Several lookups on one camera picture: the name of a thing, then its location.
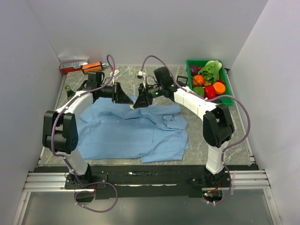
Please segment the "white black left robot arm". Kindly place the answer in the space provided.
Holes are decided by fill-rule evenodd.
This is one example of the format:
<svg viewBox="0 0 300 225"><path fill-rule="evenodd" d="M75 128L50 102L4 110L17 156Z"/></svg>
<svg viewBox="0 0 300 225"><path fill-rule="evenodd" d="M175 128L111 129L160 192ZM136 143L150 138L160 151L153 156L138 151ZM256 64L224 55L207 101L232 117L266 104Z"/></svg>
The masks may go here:
<svg viewBox="0 0 300 225"><path fill-rule="evenodd" d="M52 154L64 160L71 180L81 188L94 184L91 167L77 149L79 137L77 119L83 111L99 98L110 98L113 103L133 104L132 99L123 91L113 77L105 77L103 72L92 71L75 95L56 111L44 114L43 146Z"/></svg>

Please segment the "light blue shirt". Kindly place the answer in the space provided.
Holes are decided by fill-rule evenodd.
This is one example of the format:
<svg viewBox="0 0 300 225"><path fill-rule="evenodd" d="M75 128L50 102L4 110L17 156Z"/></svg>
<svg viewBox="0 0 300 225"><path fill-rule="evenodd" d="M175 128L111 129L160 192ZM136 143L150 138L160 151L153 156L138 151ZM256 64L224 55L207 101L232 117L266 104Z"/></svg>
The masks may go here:
<svg viewBox="0 0 300 225"><path fill-rule="evenodd" d="M79 117L77 148L85 160L182 160L189 148L187 126L177 104L131 109L100 98Z"/></svg>

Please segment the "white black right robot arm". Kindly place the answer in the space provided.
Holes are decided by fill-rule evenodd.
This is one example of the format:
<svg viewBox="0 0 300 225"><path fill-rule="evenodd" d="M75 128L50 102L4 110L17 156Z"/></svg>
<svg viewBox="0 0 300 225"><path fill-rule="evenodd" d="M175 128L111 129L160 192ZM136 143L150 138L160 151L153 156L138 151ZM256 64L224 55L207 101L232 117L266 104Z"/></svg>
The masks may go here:
<svg viewBox="0 0 300 225"><path fill-rule="evenodd" d="M169 98L195 115L203 122L202 134L208 144L208 160L206 163L205 182L215 187L221 182L220 173L224 171L224 149L234 133L233 120L227 105L215 104L198 96L188 87L180 87L170 75L169 69L160 67L154 70L156 84L147 84L146 78L138 88L138 97L133 108L148 107L157 97Z"/></svg>

